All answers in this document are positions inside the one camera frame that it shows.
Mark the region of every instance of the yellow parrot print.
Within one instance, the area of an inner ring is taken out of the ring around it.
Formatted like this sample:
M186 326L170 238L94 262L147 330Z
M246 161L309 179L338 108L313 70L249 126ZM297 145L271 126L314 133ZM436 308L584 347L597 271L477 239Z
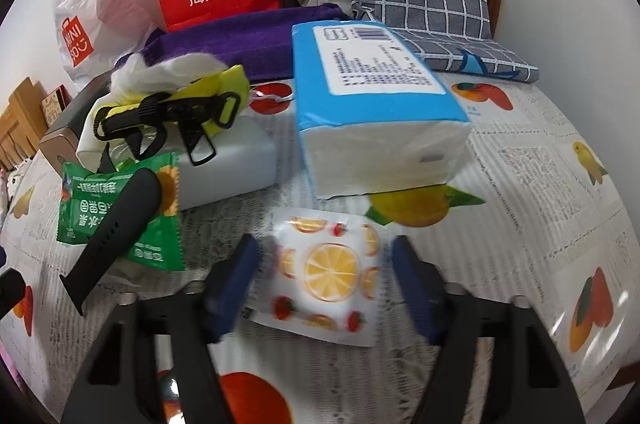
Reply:
M578 155L578 162L586 169L591 180L591 185L595 185L596 181L602 184L602 177L608 175L607 169L603 168L591 153L590 149L582 142L574 142L574 152Z

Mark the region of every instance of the lemon print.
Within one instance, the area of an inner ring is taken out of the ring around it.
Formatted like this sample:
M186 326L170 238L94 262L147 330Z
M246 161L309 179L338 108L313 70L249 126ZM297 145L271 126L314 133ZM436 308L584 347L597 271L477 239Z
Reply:
M380 238L376 230L368 223L363 224L365 240L367 242L367 256L375 256L380 248Z
M296 277L296 251L293 249L283 249L280 253L280 272L289 279Z
M360 292L362 292L362 295L367 299L374 298L379 276L379 267L369 267L362 273L362 280L360 280Z
M324 226L326 225L325 219L300 218L299 216L294 216L291 219L291 222L296 229L300 232L305 232L306 234L318 232L319 230L324 229Z
M356 253L345 245L322 243L305 263L305 283L316 299L334 303L351 296L358 286L360 264Z
M306 320L306 324L309 327L324 328L324 330L331 330L335 332L338 329L338 325L328 315L314 314L310 315Z
M387 225L392 221L407 227L428 227L447 216L450 207L481 205L484 200L450 185L429 185L417 189L370 195L366 216Z
M17 202L15 202L15 205L11 210L14 217L20 218L23 214L29 214L29 202L31 201L31 195L33 194L35 187L35 185L31 185L27 192L24 193Z
M162 202L158 211L165 216L175 216L178 212L178 168L162 166L156 171L162 188Z

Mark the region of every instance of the fruit-patterned tissue pack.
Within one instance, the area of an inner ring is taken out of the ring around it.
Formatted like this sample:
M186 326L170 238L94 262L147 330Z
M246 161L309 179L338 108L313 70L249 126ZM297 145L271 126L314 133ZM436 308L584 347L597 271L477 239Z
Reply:
M471 124L391 30L303 23L293 49L298 131L319 198L447 181Z
M386 234L354 214L279 209L253 319L310 338L373 346Z

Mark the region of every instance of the sunflower print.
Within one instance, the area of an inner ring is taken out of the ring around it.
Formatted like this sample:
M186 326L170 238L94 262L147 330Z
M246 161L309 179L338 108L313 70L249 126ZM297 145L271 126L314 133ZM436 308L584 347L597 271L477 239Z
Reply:
M159 212L165 216L175 216L178 212L178 168L162 166L156 171L162 188L162 202Z

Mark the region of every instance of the lemon slice print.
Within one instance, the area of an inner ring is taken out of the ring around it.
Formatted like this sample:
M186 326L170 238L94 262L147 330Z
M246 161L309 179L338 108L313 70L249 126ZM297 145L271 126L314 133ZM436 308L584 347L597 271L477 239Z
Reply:
M280 272L289 279L296 277L296 251L293 249L282 249L280 252Z
M362 273L362 279L360 280L360 292L362 292L362 295L367 299L373 299L375 297L379 276L379 267L369 267Z
M306 320L306 324L309 327L324 328L324 330L331 330L335 332L338 329L338 325L328 315L314 314L310 315Z
M380 238L376 230L368 223L363 224L365 240L367 242L367 256L375 256L378 254L378 248L380 247Z
M311 251L305 263L305 283L316 299L335 303L353 295L358 286L360 264L346 245L322 243Z
M318 232L319 230L324 229L324 226L326 225L325 219L300 218L299 216L294 216L291 222L296 229L300 232L305 232L306 234Z

